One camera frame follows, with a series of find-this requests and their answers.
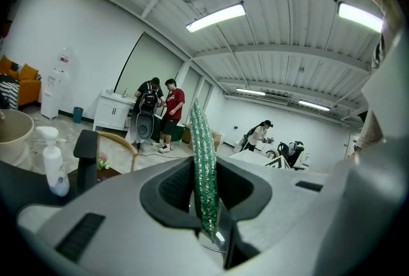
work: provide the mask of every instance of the white sneaker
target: white sneaker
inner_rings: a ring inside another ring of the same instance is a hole
[[[159,149],[159,152],[160,153],[166,153],[166,152],[169,152],[171,149],[170,149],[170,147],[169,146],[163,146],[163,148],[160,148]]]

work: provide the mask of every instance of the flower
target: flower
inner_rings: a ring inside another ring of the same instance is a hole
[[[105,152],[101,152],[101,153],[100,153],[100,159],[101,159],[103,162],[106,162],[106,161],[108,160],[107,154],[106,154]]]

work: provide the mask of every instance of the black pants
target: black pants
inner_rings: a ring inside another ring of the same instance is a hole
[[[247,145],[244,148],[242,148],[241,151],[246,150],[246,149],[249,149],[249,151],[254,152],[254,149],[256,149],[256,146],[253,146],[250,144],[250,142],[247,142]]]
[[[178,126],[178,119],[170,119],[163,117],[162,121],[160,122],[160,131],[164,135],[172,135],[173,130]]]

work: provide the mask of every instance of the black shirt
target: black shirt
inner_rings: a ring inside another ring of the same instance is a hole
[[[143,83],[141,84],[141,86],[139,86],[138,91],[141,92],[141,95],[144,94],[144,93],[147,93],[147,92],[148,92],[148,83],[147,83],[147,82],[143,82]],[[158,89],[156,90],[156,94],[157,94],[157,96],[158,96],[159,99],[164,96],[164,94],[163,94],[161,88],[158,88]]]

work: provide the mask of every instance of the spray bottle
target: spray bottle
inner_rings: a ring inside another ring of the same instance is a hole
[[[47,147],[43,151],[45,173],[53,194],[63,197],[70,189],[61,150],[56,147],[58,130],[54,127],[38,126],[36,130],[45,138]]]

